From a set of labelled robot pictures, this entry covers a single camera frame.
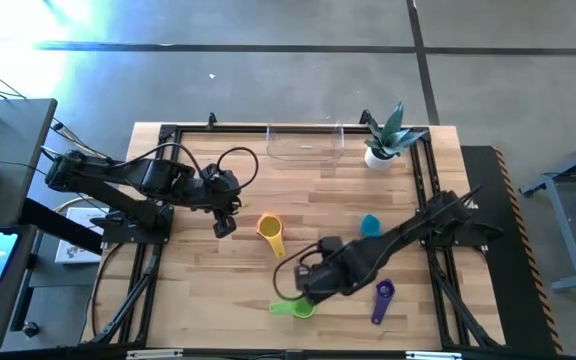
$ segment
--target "clear plastic container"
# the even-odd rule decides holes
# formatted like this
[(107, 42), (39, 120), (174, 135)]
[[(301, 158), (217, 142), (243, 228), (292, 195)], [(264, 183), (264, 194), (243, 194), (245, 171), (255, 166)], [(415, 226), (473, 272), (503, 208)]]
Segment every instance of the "clear plastic container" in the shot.
[(282, 125), (269, 122), (266, 150), (274, 167), (334, 168), (344, 154), (343, 124)]

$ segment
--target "wooden tabletop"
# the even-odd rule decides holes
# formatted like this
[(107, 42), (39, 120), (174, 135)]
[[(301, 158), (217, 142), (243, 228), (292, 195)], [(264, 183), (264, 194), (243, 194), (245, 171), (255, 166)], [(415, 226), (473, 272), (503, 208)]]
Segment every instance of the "wooden tabletop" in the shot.
[[(127, 158), (155, 147), (160, 126), (161, 123), (135, 124)], [(436, 126), (430, 132), (442, 189), (459, 195), (468, 192), (455, 127)], [(359, 238), (360, 221), (368, 213), (376, 215), (383, 228), (388, 229), (407, 220), (418, 207), (410, 154), (397, 159), (389, 170), (370, 170), (364, 163), (363, 141), (367, 136), (346, 135), (344, 154), (334, 169), (287, 169), (266, 155), (263, 133), (185, 133), (182, 143), (202, 167), (232, 147), (247, 146), (258, 154), (260, 169), (255, 181), (242, 190), (244, 208), (235, 216), (237, 230), (223, 239), (214, 236), (212, 214), (175, 209), (171, 241), (164, 248), (159, 271), (148, 346), (440, 349), (428, 262), (425, 251), (417, 244), (396, 253), (379, 271), (377, 281), (390, 278), (396, 288), (380, 326), (370, 321), (373, 285), (349, 297), (336, 295), (324, 301), (309, 319), (268, 312), (269, 303), (277, 300), (271, 279), (278, 260), (268, 243), (255, 233), (256, 222), (263, 213), (281, 217), (284, 244), (290, 255), (325, 235), (340, 235), (344, 241)], [(421, 147), (420, 154), (427, 179)], [(185, 155), (182, 161), (190, 164)], [(235, 152), (224, 159), (221, 167), (233, 170), (243, 183), (252, 175), (254, 164), (250, 155)], [(139, 197), (132, 189), (124, 191)], [(101, 280), (96, 302), (100, 328), (126, 296), (134, 252), (132, 245), (120, 249)], [(484, 257), (470, 248), (455, 248), (454, 256), (464, 302), (489, 335), (503, 343)], [(292, 264), (280, 272), (279, 287), (284, 293), (295, 292)], [(444, 301), (451, 333), (457, 339), (454, 312), (445, 296)], [(141, 314), (141, 303), (136, 314)], [(131, 337), (139, 318), (135, 316), (133, 320)], [(83, 338), (90, 338), (90, 334), (88, 321)]]

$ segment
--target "green measuring cup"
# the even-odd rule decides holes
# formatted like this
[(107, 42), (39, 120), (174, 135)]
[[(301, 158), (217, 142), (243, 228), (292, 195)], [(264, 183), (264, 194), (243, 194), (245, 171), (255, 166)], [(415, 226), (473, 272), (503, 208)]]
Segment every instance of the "green measuring cup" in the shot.
[(274, 302), (270, 304), (268, 310), (274, 315), (292, 315), (300, 319), (307, 319), (315, 313), (316, 307), (301, 299), (290, 302)]

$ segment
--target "green leaves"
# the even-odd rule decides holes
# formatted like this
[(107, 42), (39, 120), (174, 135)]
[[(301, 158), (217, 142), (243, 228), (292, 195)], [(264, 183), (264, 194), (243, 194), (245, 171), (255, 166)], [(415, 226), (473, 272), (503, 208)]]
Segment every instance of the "green leaves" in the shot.
[(368, 120), (368, 129), (370, 129), (370, 132), (375, 139), (381, 141), (381, 129), (379, 129), (379, 124), (377, 124), (372, 116), (370, 117), (370, 120)]
[(404, 104), (399, 102), (395, 107), (395, 111), (390, 115), (384, 129), (381, 131), (381, 136), (384, 138), (391, 137), (394, 133), (401, 129), (401, 124), (404, 120)]
[(379, 140), (377, 140), (377, 139), (368, 139), (368, 140), (364, 141), (364, 144), (368, 145), (369, 148), (381, 150), (381, 144), (379, 143)]
[(406, 148), (413, 145), (426, 131), (411, 132), (410, 129), (401, 130), (404, 118), (404, 105), (399, 102), (395, 110), (386, 121), (382, 129), (372, 116), (368, 119), (368, 129), (373, 139), (365, 141), (371, 149), (384, 156), (401, 154)]

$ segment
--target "gray floor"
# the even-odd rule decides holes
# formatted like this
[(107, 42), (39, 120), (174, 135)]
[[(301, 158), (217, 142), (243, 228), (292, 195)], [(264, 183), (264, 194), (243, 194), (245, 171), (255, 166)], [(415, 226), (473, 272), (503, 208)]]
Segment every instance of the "gray floor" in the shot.
[[(427, 46), (576, 47), (576, 1), (416, 3)], [(10, 6), (17, 7), (9, 11), (14, 16), (0, 8), (0, 38), (413, 45), (404, 0), (63, 0)], [(57, 117), (114, 157), (125, 153), (135, 121), (205, 121), (210, 111), (222, 121), (330, 117), (354, 123), (364, 108), (384, 119), (403, 100), (406, 123), (428, 124), (414, 54), (68, 52), (15, 44), (0, 47), (0, 77), (27, 96), (57, 98)], [(502, 148), (516, 186), (576, 149), (576, 56), (432, 55), (428, 66), (441, 124), (456, 125), (463, 144)], [(68, 148), (54, 134), (47, 143)], [(39, 177), (31, 196), (48, 206), (70, 198), (47, 190)], [(545, 196), (538, 193), (521, 205), (548, 287), (572, 274), (572, 266)], [(46, 334), (30, 340), (11, 335), (4, 349), (75, 343), (89, 292), (39, 291), (31, 316)], [(550, 293), (549, 299), (564, 350), (576, 355), (576, 290)]]

